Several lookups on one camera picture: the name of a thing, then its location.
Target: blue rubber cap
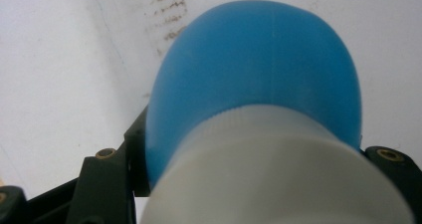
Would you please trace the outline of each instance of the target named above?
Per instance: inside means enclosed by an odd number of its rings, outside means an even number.
[[[192,22],[158,73],[146,120],[151,186],[195,125],[258,104],[302,112],[359,149],[357,75],[333,29],[285,4],[232,2]]]

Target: white cylinder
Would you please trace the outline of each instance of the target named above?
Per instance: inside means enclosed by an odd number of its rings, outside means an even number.
[[[292,110],[246,106],[182,140],[141,223],[414,222],[395,186],[323,126]]]

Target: screw hole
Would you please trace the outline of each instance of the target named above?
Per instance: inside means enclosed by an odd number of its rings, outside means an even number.
[[[105,149],[100,150],[99,152],[97,152],[96,158],[98,158],[98,159],[106,159],[106,158],[109,158],[109,157],[113,156],[114,154],[115,154],[115,149],[114,148],[105,148]]]
[[[396,151],[381,148],[381,149],[376,150],[376,153],[378,153],[378,155],[390,161],[396,161],[396,162],[404,161],[403,155],[401,155],[400,153]]]
[[[4,192],[0,192],[0,204],[3,203],[7,198],[7,194]]]

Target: blue object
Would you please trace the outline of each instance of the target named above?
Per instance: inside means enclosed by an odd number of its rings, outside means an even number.
[[[146,120],[151,187],[195,125],[258,104],[302,112],[359,149],[357,75],[333,29],[285,4],[232,2],[192,22],[158,73]]]

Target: black plastic mount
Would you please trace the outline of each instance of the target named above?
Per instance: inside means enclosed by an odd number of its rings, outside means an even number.
[[[80,176],[29,201],[21,188],[0,187],[0,224],[133,224],[134,196],[150,193],[145,164],[147,108],[124,134],[118,150],[86,157]],[[404,153],[382,146],[361,152],[402,193],[422,224],[422,171]]]

